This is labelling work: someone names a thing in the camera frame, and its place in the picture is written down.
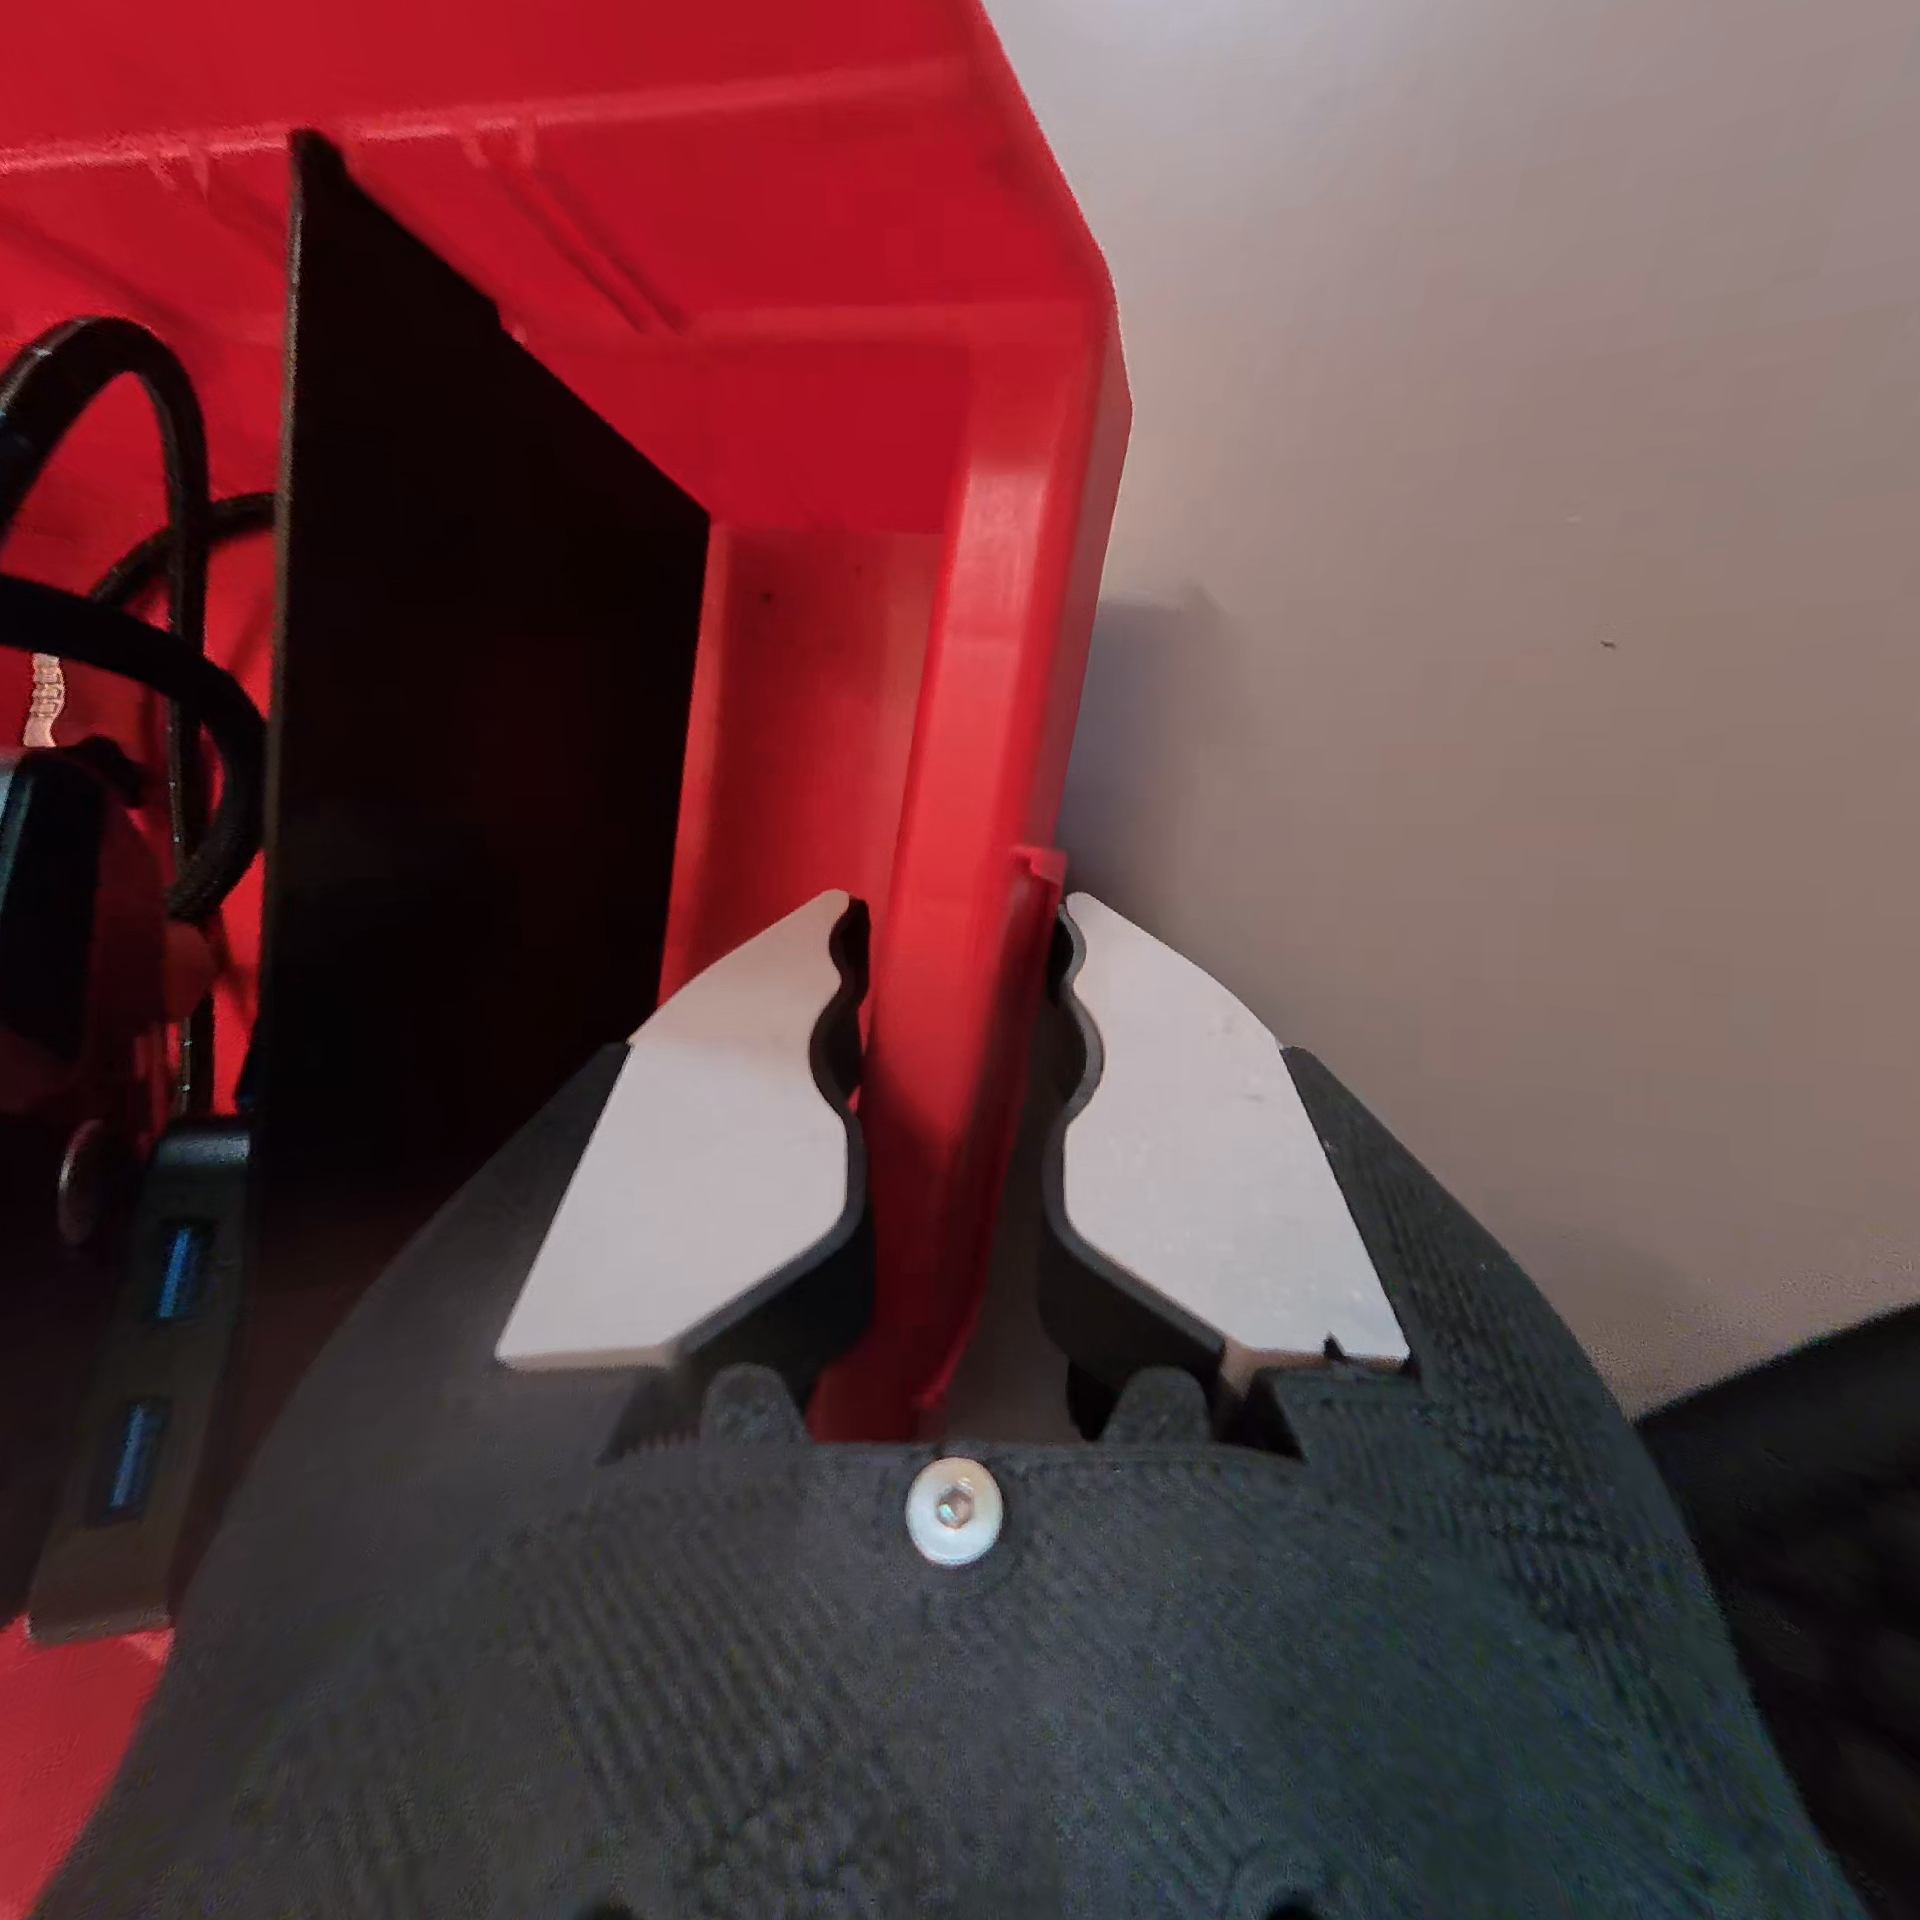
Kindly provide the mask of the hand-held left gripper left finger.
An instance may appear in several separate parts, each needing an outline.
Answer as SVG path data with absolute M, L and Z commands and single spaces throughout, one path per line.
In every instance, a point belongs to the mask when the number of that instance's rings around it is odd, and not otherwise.
M 824 1374 L 874 1320 L 871 912 L 824 893 L 631 1035 L 496 1341 L 516 1371 Z

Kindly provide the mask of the black bin divider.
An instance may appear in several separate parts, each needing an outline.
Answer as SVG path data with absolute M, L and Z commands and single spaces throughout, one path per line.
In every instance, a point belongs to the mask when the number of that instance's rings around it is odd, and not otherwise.
M 655 1008 L 712 520 L 295 133 L 233 1456 Z

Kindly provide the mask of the grey usb hub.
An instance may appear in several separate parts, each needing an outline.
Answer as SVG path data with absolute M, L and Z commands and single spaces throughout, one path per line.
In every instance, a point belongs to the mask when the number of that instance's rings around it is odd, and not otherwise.
M 108 826 L 103 783 L 63 753 L 4 778 L 2 1022 L 57 1066 L 80 1062 Z

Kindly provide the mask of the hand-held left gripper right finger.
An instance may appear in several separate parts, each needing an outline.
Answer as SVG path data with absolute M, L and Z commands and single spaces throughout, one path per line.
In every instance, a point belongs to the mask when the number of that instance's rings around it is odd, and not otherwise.
M 1278 1038 L 1090 894 L 1051 1005 L 1072 1083 L 1042 1154 L 1047 1334 L 1090 1377 L 1398 1374 L 1410 1344 Z

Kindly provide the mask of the black usb adapter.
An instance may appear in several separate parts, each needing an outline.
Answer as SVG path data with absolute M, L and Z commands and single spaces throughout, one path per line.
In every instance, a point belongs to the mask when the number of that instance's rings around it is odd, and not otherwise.
M 177 1619 L 224 1489 L 252 1160 L 249 1118 L 180 1121 L 142 1177 L 33 1566 L 34 1645 L 120 1640 Z

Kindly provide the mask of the red plastic bin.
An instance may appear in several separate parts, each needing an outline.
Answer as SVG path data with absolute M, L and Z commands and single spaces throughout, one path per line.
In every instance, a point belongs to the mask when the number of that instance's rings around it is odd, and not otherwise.
M 30 1640 L 155 1147 L 246 1117 L 257 1158 L 295 133 L 712 520 L 657 1008 L 816 894 L 871 912 L 874 1312 L 788 1374 L 824 1438 L 907 1435 L 974 1331 L 1132 401 L 1107 262 L 984 6 L 4 6 L 2 121 L 4 778 L 48 655 L 54 753 L 108 795 L 80 1062 L 4 1030 L 4 1917 L 27 1917 L 185 1677 L 187 1584 L 211 1605 L 212 1534 L 271 1465 L 268 1434 L 233 1456 L 247 1285 L 177 1619 Z M 628 1035 L 401 1248 L 530 1162 L 459 1309 L 492 1256 L 492 1290 L 522 1288 L 508 1241 L 542 1243 Z M 249 1185 L 247 1280 L 252 1231 Z M 388 1265 L 330 1334 L 401 1374 L 378 1416 L 425 1381 L 375 1326 L 402 1285 Z

